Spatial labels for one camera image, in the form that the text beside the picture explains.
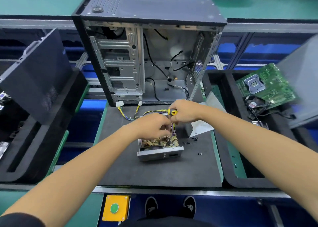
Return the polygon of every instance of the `forearm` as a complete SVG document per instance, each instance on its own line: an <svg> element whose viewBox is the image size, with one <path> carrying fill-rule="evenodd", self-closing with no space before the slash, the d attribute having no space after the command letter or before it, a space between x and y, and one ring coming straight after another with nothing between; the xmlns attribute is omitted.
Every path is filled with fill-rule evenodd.
<svg viewBox="0 0 318 227"><path fill-rule="evenodd" d="M116 158L136 139L125 127L63 165L4 214L28 213L41 219L46 226L64 226Z"/></svg>
<svg viewBox="0 0 318 227"><path fill-rule="evenodd" d="M316 203L318 173L313 169L318 168L317 153L216 108L204 106L201 112L202 120L212 125L277 187L305 208L308 198Z"/></svg>

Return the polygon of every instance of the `green button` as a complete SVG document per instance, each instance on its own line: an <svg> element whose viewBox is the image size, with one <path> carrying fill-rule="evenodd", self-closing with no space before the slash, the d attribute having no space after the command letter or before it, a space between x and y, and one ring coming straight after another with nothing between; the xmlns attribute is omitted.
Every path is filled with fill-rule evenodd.
<svg viewBox="0 0 318 227"><path fill-rule="evenodd" d="M117 203L113 203L113 204L110 206L110 212L111 212L112 214L117 213L118 209L119 209L119 205L118 205Z"/></svg>

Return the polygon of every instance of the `shoelace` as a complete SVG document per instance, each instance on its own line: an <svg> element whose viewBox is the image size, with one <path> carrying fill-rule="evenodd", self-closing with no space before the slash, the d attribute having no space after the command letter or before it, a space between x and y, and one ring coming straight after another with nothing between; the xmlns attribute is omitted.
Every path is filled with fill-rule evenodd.
<svg viewBox="0 0 318 227"><path fill-rule="evenodd" d="M187 207L191 210L191 212L193 212L193 205L187 205Z"/></svg>
<svg viewBox="0 0 318 227"><path fill-rule="evenodd" d="M148 209L148 213L150 213L151 211L153 211L153 210L155 210L156 209L156 207L150 207L149 209Z"/></svg>

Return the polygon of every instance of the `shoe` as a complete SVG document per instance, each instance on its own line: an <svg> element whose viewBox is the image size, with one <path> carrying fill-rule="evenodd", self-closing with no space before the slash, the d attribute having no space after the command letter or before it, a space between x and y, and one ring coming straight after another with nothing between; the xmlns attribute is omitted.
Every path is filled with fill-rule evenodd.
<svg viewBox="0 0 318 227"><path fill-rule="evenodd" d="M190 216L188 216L188 218L193 219L197 210L197 203L194 197L192 196L186 197L185 200L183 201L183 207L190 209L191 214Z"/></svg>
<svg viewBox="0 0 318 227"><path fill-rule="evenodd" d="M149 218L150 213L154 210L158 210L158 204L154 197L149 197L145 203L145 214L146 217Z"/></svg>

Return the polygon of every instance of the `yellow screwdriver handle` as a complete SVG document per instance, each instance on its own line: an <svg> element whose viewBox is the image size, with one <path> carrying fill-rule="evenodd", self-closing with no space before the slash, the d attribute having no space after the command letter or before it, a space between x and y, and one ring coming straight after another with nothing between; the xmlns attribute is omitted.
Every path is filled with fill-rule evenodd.
<svg viewBox="0 0 318 227"><path fill-rule="evenodd" d="M178 111L176 109L168 109L168 115L169 116L174 116L178 113Z"/></svg>

